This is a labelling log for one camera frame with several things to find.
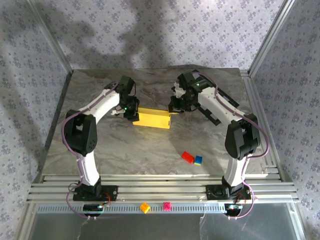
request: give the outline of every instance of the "blue block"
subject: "blue block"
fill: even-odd
[[[194,164],[201,165],[202,164],[202,156],[195,156]]]

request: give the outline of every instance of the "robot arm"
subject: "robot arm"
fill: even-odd
[[[123,117],[134,122],[139,120],[139,100],[129,95],[135,82],[123,76],[114,90],[114,84],[107,85],[102,93],[88,105],[79,110],[69,110],[66,118],[77,112],[83,112],[71,118],[64,126],[64,136],[70,148],[78,153],[79,168],[83,174],[82,192],[87,195],[99,196],[101,179],[96,168],[94,149],[98,142],[97,124],[112,108],[120,106]]]
[[[240,115],[244,112],[237,109],[239,106],[220,88],[197,71],[185,72],[178,77],[172,88],[175,96],[171,97],[168,106],[169,112],[182,113],[200,110],[215,125],[222,123],[227,127],[225,149],[229,154],[227,170],[222,177],[222,189],[217,189],[215,196],[233,196],[244,188],[242,172],[245,171],[245,159],[248,154],[255,152],[260,145],[258,129],[241,117],[228,111],[219,100]],[[254,114],[245,115],[258,123]]]

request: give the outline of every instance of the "cube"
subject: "cube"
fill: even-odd
[[[167,201],[163,203],[163,210],[164,211],[171,211],[171,202]]]
[[[194,164],[201,165],[202,164],[202,156],[195,156]]]
[[[144,202],[141,204],[140,210],[146,214],[150,210],[150,206]]]
[[[184,151],[181,155],[181,157],[186,160],[188,163],[193,164],[195,157],[192,156],[190,153],[188,153],[187,151]]]

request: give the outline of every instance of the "wall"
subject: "wall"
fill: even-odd
[[[22,1],[0,5],[0,239],[12,239],[31,182],[45,159],[65,83],[59,64]]]
[[[286,173],[320,239],[320,1],[296,0],[254,80]]]
[[[74,69],[248,69],[283,0],[40,0]]]

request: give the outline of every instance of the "marble table surface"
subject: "marble table surface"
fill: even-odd
[[[171,87],[177,77],[193,68],[75,70],[61,109],[49,148],[43,175],[77,175],[75,157],[62,143],[61,124],[69,109],[79,109],[96,98],[104,86],[122,75],[136,82],[140,107],[167,109]],[[235,99],[245,113],[251,112],[248,96],[237,68],[202,69],[219,87]],[[227,127],[215,126],[200,111],[171,117],[170,129],[133,126],[121,116],[106,114],[97,125],[94,150],[100,174],[210,174],[223,176],[228,165],[225,150]],[[202,165],[189,164],[180,156],[184,151],[203,157]],[[260,174],[264,159],[249,163],[246,173]]]

